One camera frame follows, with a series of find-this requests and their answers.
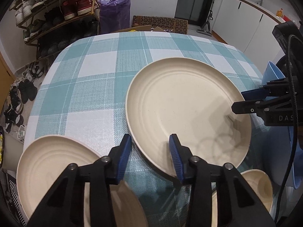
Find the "large blue bowl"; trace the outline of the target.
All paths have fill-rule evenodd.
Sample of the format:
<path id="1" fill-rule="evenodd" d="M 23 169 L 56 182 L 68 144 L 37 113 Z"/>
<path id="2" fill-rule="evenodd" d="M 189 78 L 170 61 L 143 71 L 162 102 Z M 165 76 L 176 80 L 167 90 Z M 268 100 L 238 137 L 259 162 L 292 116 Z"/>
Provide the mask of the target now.
<path id="1" fill-rule="evenodd" d="M 277 79 L 284 79 L 285 75 L 281 72 L 281 70 L 271 61 L 268 61 L 267 67 L 263 74 L 263 78 L 261 81 L 261 85 L 266 85 L 267 82 Z"/>

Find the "large beige plate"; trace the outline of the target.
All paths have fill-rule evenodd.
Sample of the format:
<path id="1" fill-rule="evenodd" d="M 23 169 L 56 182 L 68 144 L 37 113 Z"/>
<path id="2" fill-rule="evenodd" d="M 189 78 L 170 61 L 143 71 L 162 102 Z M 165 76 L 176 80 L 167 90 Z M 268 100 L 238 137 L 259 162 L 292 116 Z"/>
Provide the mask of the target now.
<path id="1" fill-rule="evenodd" d="M 131 81 L 126 120 L 139 150 L 167 176 L 176 176 L 169 152 L 172 134 L 210 164 L 240 166 L 252 133 L 250 116 L 231 109 L 242 100 L 237 87 L 214 67 L 190 58 L 164 58 Z"/>

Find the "white kitchen cabinet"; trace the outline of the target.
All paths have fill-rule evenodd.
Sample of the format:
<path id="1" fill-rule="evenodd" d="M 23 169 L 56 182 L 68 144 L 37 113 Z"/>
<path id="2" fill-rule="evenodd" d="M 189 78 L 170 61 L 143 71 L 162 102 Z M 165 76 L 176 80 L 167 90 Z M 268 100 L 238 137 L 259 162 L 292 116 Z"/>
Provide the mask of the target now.
<path id="1" fill-rule="evenodd" d="M 242 0 L 222 0 L 213 31 L 236 47 L 263 72 L 281 50 L 272 31 L 278 24 L 269 15 Z"/>

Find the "small beige bowl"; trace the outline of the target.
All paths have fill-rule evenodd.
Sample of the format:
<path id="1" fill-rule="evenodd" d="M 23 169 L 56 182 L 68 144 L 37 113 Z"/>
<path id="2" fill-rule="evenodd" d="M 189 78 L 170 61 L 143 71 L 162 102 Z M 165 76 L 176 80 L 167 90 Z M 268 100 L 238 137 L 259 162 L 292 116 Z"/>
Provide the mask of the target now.
<path id="1" fill-rule="evenodd" d="M 258 169 L 250 169 L 241 172 L 242 177 L 250 185 L 256 195 L 259 197 L 269 214 L 273 205 L 273 187 L 268 175 Z M 216 227 L 218 221 L 217 213 L 217 192 L 212 194 L 212 225 Z"/>

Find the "upright vacuum cleaner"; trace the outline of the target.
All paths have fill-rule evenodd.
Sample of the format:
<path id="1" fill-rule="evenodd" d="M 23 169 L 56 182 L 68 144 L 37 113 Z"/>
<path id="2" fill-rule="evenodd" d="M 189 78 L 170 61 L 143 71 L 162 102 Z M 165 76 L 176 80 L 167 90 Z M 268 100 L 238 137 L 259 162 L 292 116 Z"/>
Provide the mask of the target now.
<path id="1" fill-rule="evenodd" d="M 212 36 L 211 25 L 210 25 L 210 21 L 212 20 L 213 20 L 213 11 L 210 10 L 208 18 L 206 19 L 205 23 L 196 32 L 207 36 Z"/>

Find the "black glass door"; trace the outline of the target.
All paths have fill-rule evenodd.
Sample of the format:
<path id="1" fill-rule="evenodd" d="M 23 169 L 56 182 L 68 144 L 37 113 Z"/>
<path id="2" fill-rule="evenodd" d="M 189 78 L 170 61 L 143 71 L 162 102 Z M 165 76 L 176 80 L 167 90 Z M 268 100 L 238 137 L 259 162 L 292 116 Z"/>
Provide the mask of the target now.
<path id="1" fill-rule="evenodd" d="M 191 25 L 202 26 L 206 22 L 213 0 L 178 0 L 175 18 L 185 19 Z"/>

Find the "cardboard box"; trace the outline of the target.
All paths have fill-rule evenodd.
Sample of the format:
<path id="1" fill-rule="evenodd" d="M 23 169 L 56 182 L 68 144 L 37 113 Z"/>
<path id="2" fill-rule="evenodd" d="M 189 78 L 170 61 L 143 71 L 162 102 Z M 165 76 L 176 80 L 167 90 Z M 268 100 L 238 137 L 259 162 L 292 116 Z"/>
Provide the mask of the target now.
<path id="1" fill-rule="evenodd" d="M 160 27 L 153 27 L 152 25 L 145 25 L 145 26 L 135 26 L 135 27 L 131 27 L 131 28 L 118 30 L 118 31 L 115 31 L 115 33 L 118 33 L 118 32 L 136 32 L 136 31 L 165 32 L 165 30 L 161 29 Z"/>

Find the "purple plastic bag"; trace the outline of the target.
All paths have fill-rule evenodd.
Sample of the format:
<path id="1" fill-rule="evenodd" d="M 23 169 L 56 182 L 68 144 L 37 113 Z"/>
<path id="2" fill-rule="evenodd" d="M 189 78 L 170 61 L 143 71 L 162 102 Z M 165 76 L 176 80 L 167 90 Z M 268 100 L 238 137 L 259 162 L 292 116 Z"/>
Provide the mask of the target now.
<path id="1" fill-rule="evenodd" d="M 101 34 L 129 28 L 131 0 L 99 0 L 99 5 Z"/>

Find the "wooden shoe rack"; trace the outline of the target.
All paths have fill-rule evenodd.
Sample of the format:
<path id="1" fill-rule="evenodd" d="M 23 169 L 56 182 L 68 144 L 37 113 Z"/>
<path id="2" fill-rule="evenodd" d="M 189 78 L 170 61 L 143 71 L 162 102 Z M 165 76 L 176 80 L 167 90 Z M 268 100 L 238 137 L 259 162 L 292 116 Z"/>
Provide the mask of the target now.
<path id="1" fill-rule="evenodd" d="M 36 59 L 100 32 L 97 0 L 15 0 L 10 10 L 15 11 L 24 44 L 36 48 Z"/>

